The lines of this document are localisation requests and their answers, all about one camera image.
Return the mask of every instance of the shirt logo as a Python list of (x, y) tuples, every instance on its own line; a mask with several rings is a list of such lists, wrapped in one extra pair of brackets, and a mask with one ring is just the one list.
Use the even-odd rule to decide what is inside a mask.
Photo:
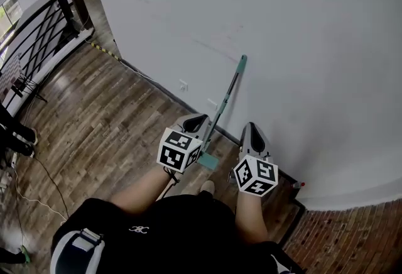
[(141, 233), (141, 234), (147, 234), (148, 231), (146, 229), (149, 229), (149, 227), (143, 227), (143, 226), (133, 226), (132, 228), (129, 228), (129, 231), (134, 231), (136, 233)]

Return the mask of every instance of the wooden post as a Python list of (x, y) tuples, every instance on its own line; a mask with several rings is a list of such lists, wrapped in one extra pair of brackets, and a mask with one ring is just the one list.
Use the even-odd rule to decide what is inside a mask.
[(84, 28), (86, 30), (93, 28), (94, 24), (89, 16), (87, 5), (85, 5), (84, 0), (73, 0), (73, 3)]
[(67, 21), (67, 24), (72, 27), (73, 26), (72, 25), (73, 12), (71, 11), (70, 6), (68, 5), (68, 1), (67, 0), (58, 0), (58, 4), (60, 5), (60, 8), (62, 9), (65, 20)]

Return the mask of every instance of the forearm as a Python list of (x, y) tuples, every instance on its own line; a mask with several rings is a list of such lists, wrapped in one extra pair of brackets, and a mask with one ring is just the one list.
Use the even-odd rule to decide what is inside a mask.
[(236, 228), (247, 244), (256, 244), (269, 239), (263, 218), (261, 198), (239, 192), (236, 209)]
[(140, 214), (157, 200), (169, 181), (170, 176), (161, 166), (154, 167), (110, 201), (126, 212)]

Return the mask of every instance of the black t-shirt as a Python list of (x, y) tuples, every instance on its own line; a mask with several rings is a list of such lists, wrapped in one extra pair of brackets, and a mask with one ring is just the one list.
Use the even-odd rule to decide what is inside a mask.
[(126, 214), (110, 202), (87, 199), (54, 235), (52, 254), (65, 234), (84, 228), (102, 234), (105, 241), (98, 273), (191, 266), (194, 271), (262, 267), (265, 273), (276, 274), (271, 255), (289, 267), (297, 266), (275, 243), (243, 245), (232, 211), (207, 195), (167, 197), (140, 216)]

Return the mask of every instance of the white shoe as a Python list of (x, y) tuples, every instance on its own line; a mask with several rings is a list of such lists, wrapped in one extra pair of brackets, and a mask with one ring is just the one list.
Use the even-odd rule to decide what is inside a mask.
[(201, 186), (200, 192), (206, 191), (209, 192), (211, 195), (214, 195), (215, 193), (215, 184), (212, 180), (207, 180), (206, 182), (203, 183)]
[(34, 128), (31, 128), (31, 130), (34, 132), (34, 134), (35, 134), (35, 141), (34, 142), (32, 142), (32, 144), (34, 145), (34, 146), (36, 146), (37, 144), (38, 144), (38, 133), (36, 132), (36, 130), (34, 129)]

